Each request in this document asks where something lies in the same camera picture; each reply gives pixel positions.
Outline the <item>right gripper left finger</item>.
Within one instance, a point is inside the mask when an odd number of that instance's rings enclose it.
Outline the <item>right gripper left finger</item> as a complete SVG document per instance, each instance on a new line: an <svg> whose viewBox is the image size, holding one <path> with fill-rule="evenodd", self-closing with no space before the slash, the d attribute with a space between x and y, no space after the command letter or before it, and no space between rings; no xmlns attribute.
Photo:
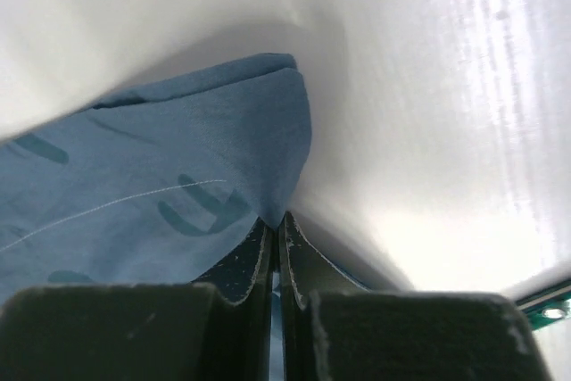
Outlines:
<svg viewBox="0 0 571 381"><path fill-rule="evenodd" d="M1 309L4 380L265 380L273 233L184 285L31 287Z"/></svg>

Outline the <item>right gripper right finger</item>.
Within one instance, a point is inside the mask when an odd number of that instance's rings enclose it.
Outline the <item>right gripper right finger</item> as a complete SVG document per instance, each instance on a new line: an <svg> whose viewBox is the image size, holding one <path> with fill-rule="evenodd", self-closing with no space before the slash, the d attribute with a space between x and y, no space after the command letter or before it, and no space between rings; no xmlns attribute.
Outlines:
<svg viewBox="0 0 571 381"><path fill-rule="evenodd" d="M525 316L497 294L370 291L278 230L288 380L547 380Z"/></svg>

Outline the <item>blue letter-print cloth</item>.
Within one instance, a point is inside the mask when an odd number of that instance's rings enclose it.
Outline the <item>blue letter-print cloth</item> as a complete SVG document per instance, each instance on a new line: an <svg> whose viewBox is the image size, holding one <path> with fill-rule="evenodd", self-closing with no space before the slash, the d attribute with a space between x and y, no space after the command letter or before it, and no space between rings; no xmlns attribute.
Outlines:
<svg viewBox="0 0 571 381"><path fill-rule="evenodd" d="M1 309L31 287L184 285L273 233L308 158L289 54L126 89L1 148Z"/></svg>

